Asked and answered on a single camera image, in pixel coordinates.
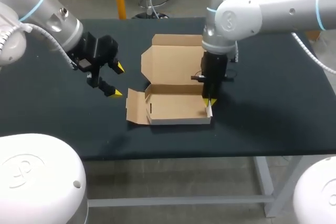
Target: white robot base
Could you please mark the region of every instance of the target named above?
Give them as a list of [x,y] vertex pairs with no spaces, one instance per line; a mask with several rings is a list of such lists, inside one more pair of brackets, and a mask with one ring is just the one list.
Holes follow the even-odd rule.
[[0,138],[0,223],[86,224],[86,176],[77,153],[41,134]]

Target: table frame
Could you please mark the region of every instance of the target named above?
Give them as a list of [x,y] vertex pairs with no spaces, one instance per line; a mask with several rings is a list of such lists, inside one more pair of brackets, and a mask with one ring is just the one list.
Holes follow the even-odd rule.
[[321,159],[321,156],[293,156],[285,174],[274,188],[266,157],[254,157],[262,195],[91,199],[89,207],[264,203],[266,217],[276,217],[291,198],[302,173]]

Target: logo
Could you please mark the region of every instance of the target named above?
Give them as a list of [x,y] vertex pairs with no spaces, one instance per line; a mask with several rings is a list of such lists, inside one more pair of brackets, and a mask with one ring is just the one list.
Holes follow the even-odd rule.
[[39,157],[32,154],[20,154],[11,157],[2,164],[3,179],[10,189],[22,187],[37,178],[45,164]]
[[223,22],[222,27],[224,30],[232,31],[233,29],[236,28],[236,24],[237,24],[236,15],[231,11],[227,11],[223,13],[222,22]]

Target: cardboard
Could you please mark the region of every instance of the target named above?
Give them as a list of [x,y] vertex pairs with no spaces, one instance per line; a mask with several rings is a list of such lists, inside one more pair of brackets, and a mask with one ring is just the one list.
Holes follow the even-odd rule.
[[201,35],[155,35],[141,56],[141,72],[151,82],[145,92],[128,89],[126,119],[137,124],[210,124],[211,104],[203,84],[191,80],[201,71]]

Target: gray metal bar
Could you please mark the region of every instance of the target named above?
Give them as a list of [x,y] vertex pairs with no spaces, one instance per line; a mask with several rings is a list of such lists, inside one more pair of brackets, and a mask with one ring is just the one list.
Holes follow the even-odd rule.
[[254,163],[263,195],[271,195],[274,191],[266,157],[254,157]]
[[133,199],[91,199],[89,207],[129,207],[163,205],[200,205],[200,204],[252,204],[273,202],[270,195],[252,196],[199,196],[199,197],[164,197]]

